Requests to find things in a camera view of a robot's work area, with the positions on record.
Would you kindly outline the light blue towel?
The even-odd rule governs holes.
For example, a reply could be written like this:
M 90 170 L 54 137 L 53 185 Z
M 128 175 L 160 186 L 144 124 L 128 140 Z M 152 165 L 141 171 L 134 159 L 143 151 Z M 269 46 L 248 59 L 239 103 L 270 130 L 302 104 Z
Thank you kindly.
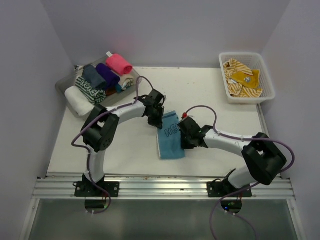
M 163 115 L 162 129 L 158 129 L 156 135 L 160 160 L 178 160 L 186 156 L 181 147 L 179 120 L 176 111 Z

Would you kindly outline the pink towel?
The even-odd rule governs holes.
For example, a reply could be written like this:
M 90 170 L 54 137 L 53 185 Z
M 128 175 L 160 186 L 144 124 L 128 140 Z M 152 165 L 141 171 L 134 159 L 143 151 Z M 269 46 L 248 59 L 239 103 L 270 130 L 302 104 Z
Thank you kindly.
M 127 75 L 133 70 L 133 66 L 118 53 L 107 52 L 106 56 L 105 64 L 118 75 Z

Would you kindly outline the grey plastic bin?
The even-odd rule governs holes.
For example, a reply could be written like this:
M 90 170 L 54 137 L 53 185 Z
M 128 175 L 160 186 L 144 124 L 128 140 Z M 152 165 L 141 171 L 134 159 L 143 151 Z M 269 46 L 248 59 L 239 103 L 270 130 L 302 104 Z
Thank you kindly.
M 75 117 L 87 117 L 96 105 L 112 106 L 136 91 L 136 70 L 120 76 L 106 65 L 106 59 L 105 56 L 87 65 L 77 65 L 75 73 L 56 83 Z

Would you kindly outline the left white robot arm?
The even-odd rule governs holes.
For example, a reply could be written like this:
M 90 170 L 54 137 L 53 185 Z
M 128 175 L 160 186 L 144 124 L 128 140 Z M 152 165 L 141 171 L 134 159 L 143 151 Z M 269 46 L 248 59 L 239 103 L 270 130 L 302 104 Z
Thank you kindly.
M 86 190 L 92 196 L 103 193 L 106 150 L 112 144 L 120 124 L 135 118 L 147 117 L 150 126 L 163 128 L 166 97 L 153 89 L 149 94 L 136 96 L 133 101 L 112 107 L 97 105 L 81 129 L 84 146 L 88 150 L 84 176 L 88 179 Z

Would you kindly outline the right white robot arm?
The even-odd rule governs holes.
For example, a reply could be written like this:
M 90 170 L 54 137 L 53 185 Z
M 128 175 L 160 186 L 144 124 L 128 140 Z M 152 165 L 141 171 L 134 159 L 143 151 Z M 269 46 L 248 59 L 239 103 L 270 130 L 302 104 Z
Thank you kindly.
M 223 180 L 212 181 L 210 188 L 219 197 L 235 196 L 242 188 L 254 183 L 268 186 L 287 163 L 285 155 L 262 132 L 249 138 L 228 136 L 209 125 L 200 127 L 189 116 L 177 125 L 181 135 L 181 147 L 185 150 L 199 147 L 218 149 L 243 157 L 244 167 L 233 169 Z

